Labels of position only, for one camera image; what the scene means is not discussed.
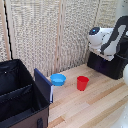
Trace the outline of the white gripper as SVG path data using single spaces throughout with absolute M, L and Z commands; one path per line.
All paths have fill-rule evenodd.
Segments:
M 110 56 L 102 55 L 100 53 L 100 50 L 99 49 L 98 50 L 95 50 L 95 54 L 99 55 L 100 57 L 102 57 L 102 58 L 104 58 L 104 59 L 106 59 L 108 61 L 111 61 L 114 58 L 114 56 L 111 56 L 111 55 Z

